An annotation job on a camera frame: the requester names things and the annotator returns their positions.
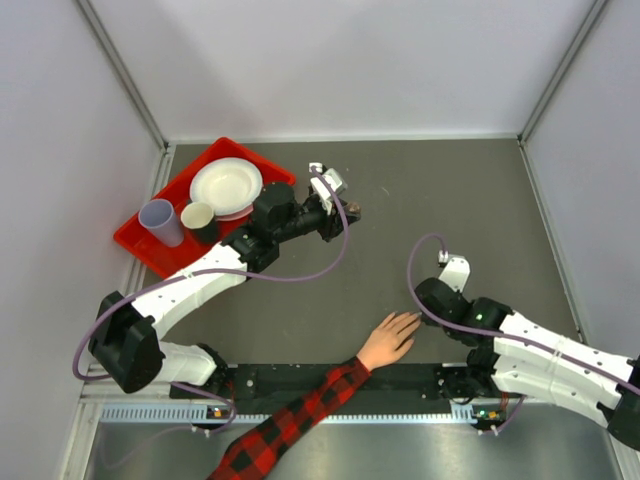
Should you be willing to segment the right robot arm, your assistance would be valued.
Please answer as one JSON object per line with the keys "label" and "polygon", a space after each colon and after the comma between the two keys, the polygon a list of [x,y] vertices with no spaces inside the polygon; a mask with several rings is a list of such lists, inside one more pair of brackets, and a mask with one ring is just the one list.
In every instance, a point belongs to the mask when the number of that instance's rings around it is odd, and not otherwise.
{"label": "right robot arm", "polygon": [[438,278],[411,289],[423,320],[480,356],[469,388],[496,389],[580,414],[620,443],[639,449],[639,361],[598,350],[545,329],[500,302],[464,298]]}

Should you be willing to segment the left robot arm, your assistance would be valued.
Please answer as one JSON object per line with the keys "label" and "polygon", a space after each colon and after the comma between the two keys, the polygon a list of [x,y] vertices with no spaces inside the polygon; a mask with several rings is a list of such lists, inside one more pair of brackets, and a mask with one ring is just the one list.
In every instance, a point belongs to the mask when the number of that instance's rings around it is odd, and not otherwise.
{"label": "left robot arm", "polygon": [[220,355],[205,344],[169,343],[165,335],[215,296],[262,278],[282,243],[312,232],[329,242],[347,234],[360,218],[358,204],[330,193],[319,179],[313,179],[302,203],[290,185],[269,184],[254,201],[248,221],[194,263],[128,297],[119,292],[105,297],[86,348],[125,393],[167,382],[216,396],[227,382]]}

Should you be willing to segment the mannequin hand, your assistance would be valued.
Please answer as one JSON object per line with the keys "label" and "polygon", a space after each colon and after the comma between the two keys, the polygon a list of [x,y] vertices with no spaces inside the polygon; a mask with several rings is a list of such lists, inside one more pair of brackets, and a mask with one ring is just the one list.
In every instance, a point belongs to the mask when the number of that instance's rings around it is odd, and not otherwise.
{"label": "mannequin hand", "polygon": [[418,313],[391,313],[369,335],[356,358],[370,372],[394,364],[414,343],[421,325]]}

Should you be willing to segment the nail polish bottle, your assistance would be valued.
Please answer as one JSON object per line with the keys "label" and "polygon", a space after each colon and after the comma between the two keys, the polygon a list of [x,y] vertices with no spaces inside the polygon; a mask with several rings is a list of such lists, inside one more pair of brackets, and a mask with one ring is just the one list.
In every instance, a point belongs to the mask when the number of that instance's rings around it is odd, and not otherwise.
{"label": "nail polish bottle", "polygon": [[360,215],[361,214],[361,207],[358,203],[356,202],[349,202],[345,205],[345,210],[350,214],[350,215]]}

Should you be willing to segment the red plaid sleeve forearm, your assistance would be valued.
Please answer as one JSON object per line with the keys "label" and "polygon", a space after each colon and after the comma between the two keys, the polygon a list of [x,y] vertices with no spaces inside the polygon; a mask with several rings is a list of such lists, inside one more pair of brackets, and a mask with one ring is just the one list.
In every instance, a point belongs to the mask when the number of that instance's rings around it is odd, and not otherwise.
{"label": "red plaid sleeve forearm", "polygon": [[311,391],[234,440],[209,477],[266,478],[298,440],[346,404],[370,377],[371,372],[356,357],[329,370]]}

